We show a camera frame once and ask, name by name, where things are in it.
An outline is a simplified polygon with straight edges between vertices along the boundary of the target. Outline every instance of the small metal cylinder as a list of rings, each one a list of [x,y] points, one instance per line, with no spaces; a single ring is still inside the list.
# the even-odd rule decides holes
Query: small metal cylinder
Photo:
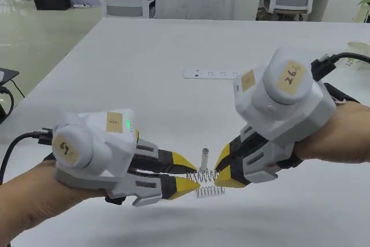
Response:
[[[209,150],[204,148],[202,150],[202,163],[201,163],[201,171],[207,171],[207,164],[208,164],[208,153]]]

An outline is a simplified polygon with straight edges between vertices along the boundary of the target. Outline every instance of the black cable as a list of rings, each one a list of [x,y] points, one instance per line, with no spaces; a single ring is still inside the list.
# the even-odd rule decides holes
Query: black cable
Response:
[[[3,119],[0,119],[0,124],[1,124],[13,112],[13,109],[14,109],[14,96],[13,96],[12,92],[10,92],[9,89],[6,88],[6,87],[0,87],[0,94],[7,94],[7,95],[9,95],[10,101],[12,102],[12,104],[10,105],[10,109],[9,109],[9,112],[7,113],[7,115]]]
[[[6,166],[8,166],[9,158],[10,158],[10,155],[12,154],[12,151],[13,151],[14,147],[23,139],[39,138],[39,136],[42,135],[42,134],[44,134],[44,132],[40,132],[40,131],[25,133],[25,134],[22,134],[22,135],[18,136],[16,139],[14,139],[14,141],[12,143],[10,143],[10,145],[9,145],[9,147],[8,147],[6,153],[5,153],[4,159],[1,162],[0,185],[2,185],[4,183],[4,176],[5,176]]]
[[[325,76],[327,76],[329,73],[336,69],[335,63],[342,58],[358,59],[360,61],[370,64],[370,57],[351,52],[334,54],[330,57],[329,56],[325,57],[325,59],[320,60],[316,59],[311,63],[311,73],[313,76],[313,80],[315,81],[322,80],[322,78],[324,78]]]
[[[25,98],[24,94],[22,93],[21,89],[19,89],[19,87],[17,86],[17,84],[14,82],[13,79],[10,80],[11,82],[13,82],[14,86],[17,88],[17,90],[19,91],[19,93],[21,93],[22,97]]]
[[[370,64],[370,57],[362,55],[362,54],[357,54],[357,53],[351,53],[351,52],[343,52],[339,54],[334,54],[329,58],[329,60],[335,64],[342,58],[353,58],[353,59],[358,59],[363,62],[369,63]]]

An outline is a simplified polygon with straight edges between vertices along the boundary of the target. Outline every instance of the table surface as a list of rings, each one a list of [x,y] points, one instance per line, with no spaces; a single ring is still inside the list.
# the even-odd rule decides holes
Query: table surface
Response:
[[[370,43],[370,25],[260,21],[103,19],[37,85],[0,126],[0,153],[16,136],[52,127],[59,109],[93,112],[132,108],[140,136],[209,167],[244,126],[231,80],[188,80],[184,69],[248,71],[279,46],[310,50],[312,59]],[[370,105],[369,71],[338,69],[326,81]],[[50,148],[16,147],[6,179],[33,167]],[[279,179],[191,193],[134,208],[88,200],[17,237],[14,247],[65,246],[366,246],[369,166],[306,161]]]

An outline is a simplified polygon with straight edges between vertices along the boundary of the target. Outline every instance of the white cup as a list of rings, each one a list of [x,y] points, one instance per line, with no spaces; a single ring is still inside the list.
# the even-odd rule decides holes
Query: white cup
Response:
[[[347,52],[362,54],[365,56],[370,56],[370,45],[362,42],[349,42],[347,47]],[[340,68],[347,69],[370,69],[369,64],[362,62],[358,59],[353,58],[342,58],[338,64]]]

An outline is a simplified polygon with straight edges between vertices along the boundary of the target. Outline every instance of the human hand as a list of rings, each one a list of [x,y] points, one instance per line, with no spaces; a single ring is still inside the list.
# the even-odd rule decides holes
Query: human hand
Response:
[[[103,190],[74,189],[55,180],[55,161],[45,161],[3,185],[10,206],[22,211],[25,229],[37,226],[88,198],[103,197]]]
[[[329,122],[296,143],[294,151],[302,160],[370,162],[370,108],[355,102],[337,106]]]

